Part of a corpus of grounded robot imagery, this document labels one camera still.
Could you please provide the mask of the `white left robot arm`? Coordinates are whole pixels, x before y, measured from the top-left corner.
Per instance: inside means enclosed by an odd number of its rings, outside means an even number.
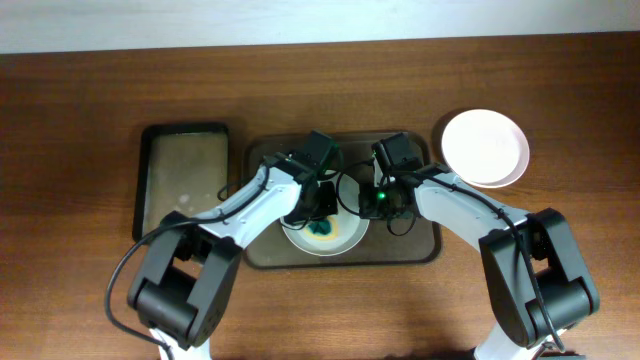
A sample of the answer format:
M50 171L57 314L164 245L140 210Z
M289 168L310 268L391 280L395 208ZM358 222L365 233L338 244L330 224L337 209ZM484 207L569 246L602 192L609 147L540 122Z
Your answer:
M220 322L243 250L272 223L306 226L325 216L321 184L339 147L311 132L303 146L264 157L255 176L227 200L193 217L178 212L140 241L148 248L127 295L141 323L166 334L158 346L202 345Z

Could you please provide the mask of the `green yellow sponge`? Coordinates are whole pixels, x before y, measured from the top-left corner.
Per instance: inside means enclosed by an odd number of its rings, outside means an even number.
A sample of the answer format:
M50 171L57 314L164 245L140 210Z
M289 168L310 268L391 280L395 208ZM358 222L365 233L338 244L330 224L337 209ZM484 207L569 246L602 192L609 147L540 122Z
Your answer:
M336 237L336 221L333 217L310 222L304 229L305 233L313 239L329 241Z

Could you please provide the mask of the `pinkish white plate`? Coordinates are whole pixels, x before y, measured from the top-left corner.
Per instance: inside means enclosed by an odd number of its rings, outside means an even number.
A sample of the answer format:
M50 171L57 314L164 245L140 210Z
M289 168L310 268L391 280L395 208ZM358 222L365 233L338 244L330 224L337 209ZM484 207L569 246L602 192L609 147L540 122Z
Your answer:
M524 158L530 162L531 156L524 131L508 116L488 109L454 115L442 131L440 148L445 163L460 178L473 166Z

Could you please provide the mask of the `pale green plate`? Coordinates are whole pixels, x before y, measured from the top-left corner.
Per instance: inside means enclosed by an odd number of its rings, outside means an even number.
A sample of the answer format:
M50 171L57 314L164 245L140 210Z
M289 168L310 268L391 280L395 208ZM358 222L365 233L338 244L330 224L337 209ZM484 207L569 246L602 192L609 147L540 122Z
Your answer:
M341 202L339 202L334 189L337 183L337 175L335 171L331 171L331 174L333 178L329 180L329 183L333 189L324 190L324 193L330 196L328 202L329 215L319 219L309 217L298 217L296 220L286 220L284 217L279 219L283 231L290 242L311 255L335 256L349 251L364 238L370 223L368 219L354 215L343 207L343 205L346 205L353 212L359 210L359 184L350 176L343 175L338 188L341 199ZM310 222L322 220L326 217L333 217L336 221L336 237L334 239L321 241L313 239L305 233L304 229Z

